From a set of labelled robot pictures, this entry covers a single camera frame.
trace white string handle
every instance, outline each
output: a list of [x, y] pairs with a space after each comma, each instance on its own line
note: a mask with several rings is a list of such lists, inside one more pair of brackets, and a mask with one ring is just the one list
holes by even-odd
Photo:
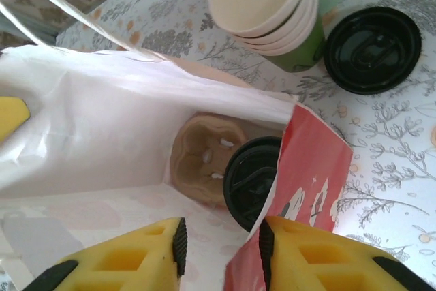
[[22, 256], [16, 252], [0, 252], [0, 262], [2, 260], [21, 259]]
[[[163, 55], [143, 48], [138, 48], [134, 46], [131, 42], [123, 40], [123, 38], [117, 36], [115, 33], [109, 32], [107, 29], [103, 28], [97, 22], [97, 20], [91, 18], [88, 15], [83, 14], [80, 10], [72, 6], [67, 1], [65, 0], [49, 0], [49, 1], [51, 1], [56, 6], [61, 8], [67, 14], [73, 16], [79, 22], [89, 26], [94, 31], [100, 33], [102, 36], [114, 42], [115, 44], [122, 46], [124, 49], [141, 54], [142, 56], [146, 57], [149, 61], [167, 61], [167, 59]], [[9, 18], [11, 22], [13, 22], [16, 25], [16, 27], [20, 29], [21, 32], [23, 32], [27, 37], [29, 37], [36, 44], [44, 44], [43, 41], [41, 41], [32, 32], [30, 32], [30, 30], [24, 27], [24, 25], [22, 25], [16, 19], [16, 17], [2, 4], [0, 4], [0, 12], [2, 12], [2, 14], [4, 14], [7, 18]]]

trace floral tablecloth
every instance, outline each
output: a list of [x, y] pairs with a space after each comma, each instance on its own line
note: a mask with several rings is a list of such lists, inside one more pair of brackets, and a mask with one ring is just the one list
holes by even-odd
[[[413, 74], [375, 96], [341, 90], [322, 63], [285, 73], [218, 29], [207, 0], [108, 0], [92, 15], [139, 46], [212, 65], [260, 89], [299, 95], [354, 148], [335, 232], [390, 252], [436, 287], [436, 1], [343, 0], [323, 17], [326, 32], [368, 5], [405, 12], [424, 38]], [[82, 24], [57, 44], [117, 49]]]

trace black plastic lid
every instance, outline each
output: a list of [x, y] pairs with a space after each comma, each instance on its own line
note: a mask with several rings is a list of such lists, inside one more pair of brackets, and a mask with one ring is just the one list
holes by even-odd
[[281, 138], [263, 137], [233, 154], [224, 174], [224, 198], [233, 218], [250, 231], [264, 207], [280, 155]]
[[55, 291], [78, 265], [77, 260], [67, 260], [56, 264], [42, 272], [23, 291]]
[[421, 47], [420, 30], [410, 17], [392, 8], [371, 7], [333, 29], [324, 61], [341, 88], [372, 95], [403, 82], [415, 68]]

